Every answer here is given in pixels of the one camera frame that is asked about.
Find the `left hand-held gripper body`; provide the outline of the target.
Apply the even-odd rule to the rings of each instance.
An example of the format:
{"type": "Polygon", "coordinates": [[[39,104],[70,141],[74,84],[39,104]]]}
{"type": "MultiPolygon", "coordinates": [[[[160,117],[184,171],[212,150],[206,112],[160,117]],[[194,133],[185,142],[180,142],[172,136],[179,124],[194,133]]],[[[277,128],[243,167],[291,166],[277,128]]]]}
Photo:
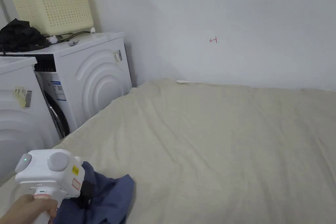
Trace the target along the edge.
{"type": "Polygon", "coordinates": [[[76,198],[80,206],[91,202],[92,187],[84,181],[83,159],[63,149],[32,150],[23,154],[16,168],[15,182],[31,191],[34,199],[53,199],[60,207],[76,198]]]}

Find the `person's left hand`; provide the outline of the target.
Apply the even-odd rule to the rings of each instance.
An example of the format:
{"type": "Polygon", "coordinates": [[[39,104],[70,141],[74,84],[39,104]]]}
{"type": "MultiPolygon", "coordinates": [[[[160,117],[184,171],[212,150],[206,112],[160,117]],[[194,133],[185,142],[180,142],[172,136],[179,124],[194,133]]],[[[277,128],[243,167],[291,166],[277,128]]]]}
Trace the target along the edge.
{"type": "Polygon", "coordinates": [[[18,198],[0,218],[1,224],[33,224],[41,213],[47,213],[49,224],[56,217],[58,202],[54,199],[34,199],[33,195],[18,198]]]}

